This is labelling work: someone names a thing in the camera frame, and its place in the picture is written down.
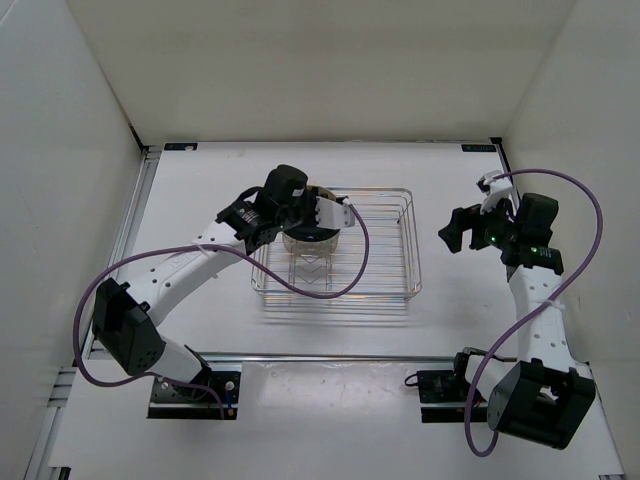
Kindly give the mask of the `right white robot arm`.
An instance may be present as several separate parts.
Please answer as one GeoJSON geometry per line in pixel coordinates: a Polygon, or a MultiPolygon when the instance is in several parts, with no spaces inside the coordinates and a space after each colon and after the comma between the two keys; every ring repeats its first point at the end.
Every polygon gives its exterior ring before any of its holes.
{"type": "Polygon", "coordinates": [[[559,250],[550,247],[556,200],[526,193],[514,208],[503,197],[488,207],[456,208],[438,235],[449,250],[492,246],[501,255],[517,319],[542,311],[516,331],[514,363],[496,354],[466,348],[454,360],[449,387],[460,399],[484,399],[487,423],[494,432],[562,450],[568,446],[596,394],[593,380],[579,374],[567,344],[562,307],[551,300],[564,267],[559,250]]]}

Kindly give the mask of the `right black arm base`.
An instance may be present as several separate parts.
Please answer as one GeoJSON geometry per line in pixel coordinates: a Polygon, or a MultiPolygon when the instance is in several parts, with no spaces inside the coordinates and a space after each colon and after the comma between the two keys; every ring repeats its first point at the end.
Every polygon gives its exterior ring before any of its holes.
{"type": "Polygon", "coordinates": [[[452,370],[418,370],[405,378],[404,385],[418,391],[422,424],[464,422],[469,384],[452,370]]]}

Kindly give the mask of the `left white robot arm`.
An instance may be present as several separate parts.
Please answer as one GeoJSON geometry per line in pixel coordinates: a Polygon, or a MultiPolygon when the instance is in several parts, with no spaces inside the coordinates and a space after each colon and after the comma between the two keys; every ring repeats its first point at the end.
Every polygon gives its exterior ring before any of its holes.
{"type": "Polygon", "coordinates": [[[188,400],[208,392],[211,370],[191,349],[164,336],[159,325],[187,296],[313,211],[308,177],[279,165],[265,184],[239,195],[194,240],[136,278],[103,281],[96,291],[92,331],[130,376],[152,372],[175,380],[188,400]]]}

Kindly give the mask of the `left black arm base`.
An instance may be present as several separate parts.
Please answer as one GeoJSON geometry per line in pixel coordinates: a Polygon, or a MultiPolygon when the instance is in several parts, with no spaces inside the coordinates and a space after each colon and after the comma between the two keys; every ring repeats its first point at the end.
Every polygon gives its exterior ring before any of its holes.
{"type": "Polygon", "coordinates": [[[206,385],[219,401],[201,389],[174,386],[167,380],[152,384],[147,418],[155,420],[224,420],[238,417],[242,370],[239,364],[211,364],[212,376],[206,385]]]}

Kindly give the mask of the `cream ceramic plate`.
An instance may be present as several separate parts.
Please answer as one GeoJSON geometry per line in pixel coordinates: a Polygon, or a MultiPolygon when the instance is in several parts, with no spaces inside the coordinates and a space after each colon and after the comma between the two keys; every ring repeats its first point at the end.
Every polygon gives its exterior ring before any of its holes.
{"type": "Polygon", "coordinates": [[[322,197],[331,201],[335,201],[337,199],[336,195],[326,187],[316,186],[316,185],[308,185],[307,190],[314,197],[322,197]]]}

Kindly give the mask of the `clear glass plate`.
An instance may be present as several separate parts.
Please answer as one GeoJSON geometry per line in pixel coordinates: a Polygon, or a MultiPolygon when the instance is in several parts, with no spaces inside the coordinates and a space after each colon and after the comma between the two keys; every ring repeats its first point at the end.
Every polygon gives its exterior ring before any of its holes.
{"type": "Polygon", "coordinates": [[[339,235],[335,235],[326,240],[310,242],[296,240],[287,234],[282,234],[282,243],[285,250],[296,257],[329,257],[337,249],[338,241],[339,235]]]}

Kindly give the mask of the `black glossy plate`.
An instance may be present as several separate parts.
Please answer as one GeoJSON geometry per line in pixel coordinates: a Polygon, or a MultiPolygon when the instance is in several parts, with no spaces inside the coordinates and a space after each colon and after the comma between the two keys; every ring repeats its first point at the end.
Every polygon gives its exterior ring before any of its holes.
{"type": "Polygon", "coordinates": [[[340,233],[339,229],[327,229],[321,228],[316,225],[304,225],[300,224],[291,229],[285,230],[284,235],[299,241],[306,243],[318,243],[327,241],[336,237],[340,233]]]}

